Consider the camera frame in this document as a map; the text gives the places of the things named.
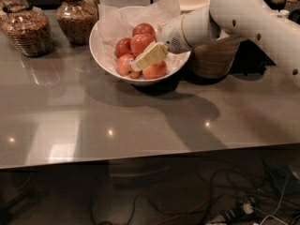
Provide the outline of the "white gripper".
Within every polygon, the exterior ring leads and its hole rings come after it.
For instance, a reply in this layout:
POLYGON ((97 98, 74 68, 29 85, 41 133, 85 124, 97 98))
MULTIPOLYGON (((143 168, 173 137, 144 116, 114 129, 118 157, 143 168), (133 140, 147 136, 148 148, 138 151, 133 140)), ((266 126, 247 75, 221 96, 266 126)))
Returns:
POLYGON ((209 6, 174 17, 162 26, 161 42, 150 43, 130 64, 135 71, 142 71, 164 60, 168 52, 185 53, 203 44, 215 43, 220 28, 210 16, 209 6))

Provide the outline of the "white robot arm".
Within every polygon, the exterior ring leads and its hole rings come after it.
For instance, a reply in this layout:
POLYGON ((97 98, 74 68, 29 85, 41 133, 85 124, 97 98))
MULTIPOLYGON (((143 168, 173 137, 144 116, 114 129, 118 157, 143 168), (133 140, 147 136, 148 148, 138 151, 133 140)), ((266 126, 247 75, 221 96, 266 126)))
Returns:
POLYGON ((245 38, 255 43, 300 85, 300 24, 279 16, 263 0, 210 0, 207 6, 172 18, 131 63, 136 71, 203 44, 245 38))

